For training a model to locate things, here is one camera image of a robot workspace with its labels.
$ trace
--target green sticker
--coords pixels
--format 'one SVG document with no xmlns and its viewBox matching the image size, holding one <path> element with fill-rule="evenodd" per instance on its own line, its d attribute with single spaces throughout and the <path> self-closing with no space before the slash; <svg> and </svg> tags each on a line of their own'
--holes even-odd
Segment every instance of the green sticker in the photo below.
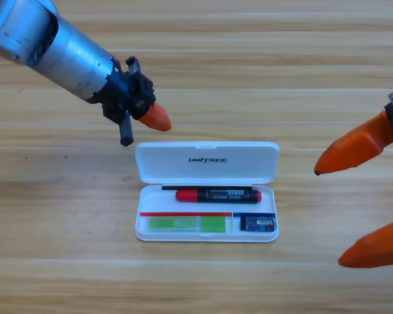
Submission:
<svg viewBox="0 0 393 314">
<path fill-rule="evenodd" d="M 157 217 L 150 219 L 151 229 L 189 229 L 197 227 L 196 217 Z"/>
<path fill-rule="evenodd" d="M 225 217 L 203 216 L 201 217 L 201 232 L 225 233 Z"/>
</svg>

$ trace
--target wooden table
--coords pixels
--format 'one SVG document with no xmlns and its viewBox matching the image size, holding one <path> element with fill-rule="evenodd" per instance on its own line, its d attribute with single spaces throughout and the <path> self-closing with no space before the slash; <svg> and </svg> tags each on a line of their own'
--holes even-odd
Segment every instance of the wooden table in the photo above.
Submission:
<svg viewBox="0 0 393 314">
<path fill-rule="evenodd" d="M 90 105 L 0 59 L 0 314 L 393 313 L 393 266 L 337 264 L 393 221 L 393 145 L 316 177 L 336 138 L 393 91 L 393 0 L 57 0 L 155 83 L 168 133 L 274 141 L 271 244 L 144 243 L 134 148 Z"/>
</svg>

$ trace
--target orange gripper tip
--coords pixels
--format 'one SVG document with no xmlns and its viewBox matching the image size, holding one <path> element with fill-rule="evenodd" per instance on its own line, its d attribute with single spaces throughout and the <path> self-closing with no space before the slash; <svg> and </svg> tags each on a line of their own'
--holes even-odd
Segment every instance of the orange gripper tip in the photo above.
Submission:
<svg viewBox="0 0 393 314">
<path fill-rule="evenodd" d="M 393 143 L 393 129 L 386 111 L 353 129 L 333 142 L 314 166 L 314 173 L 321 175 L 358 167 L 379 155 Z"/>
<path fill-rule="evenodd" d="M 138 119 L 138 121 L 149 128 L 159 131 L 169 131 L 172 129 L 172 123 L 167 112 L 158 103 L 152 104 L 147 113 Z"/>
<path fill-rule="evenodd" d="M 393 222 L 357 240 L 338 262 L 348 268 L 393 265 Z"/>
</svg>

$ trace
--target open case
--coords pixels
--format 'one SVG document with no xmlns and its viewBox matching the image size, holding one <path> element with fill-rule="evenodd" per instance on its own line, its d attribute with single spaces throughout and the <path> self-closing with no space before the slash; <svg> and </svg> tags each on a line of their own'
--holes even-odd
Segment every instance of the open case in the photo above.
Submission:
<svg viewBox="0 0 393 314">
<path fill-rule="evenodd" d="M 279 146 L 271 142 L 140 143 L 138 171 L 141 180 L 152 185 L 140 194 L 137 237 L 144 241 L 274 241 L 279 234 L 278 215 L 274 192 L 265 184 L 275 178 L 279 152 Z M 176 187 L 181 186 L 246 187 L 260 191 L 262 198 L 259 203 L 179 202 Z M 246 215 L 254 224 L 262 224 L 262 217 L 267 217 L 273 228 L 268 232 L 245 229 L 242 217 Z"/>
</svg>

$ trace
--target red marker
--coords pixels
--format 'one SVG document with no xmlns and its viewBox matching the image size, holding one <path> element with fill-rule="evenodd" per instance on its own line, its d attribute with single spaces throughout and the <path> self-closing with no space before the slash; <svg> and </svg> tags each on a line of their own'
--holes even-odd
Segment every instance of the red marker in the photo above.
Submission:
<svg viewBox="0 0 393 314">
<path fill-rule="evenodd" d="M 199 203 L 259 203 L 262 193 L 247 188 L 201 188 L 178 190 L 176 199 Z"/>
</svg>

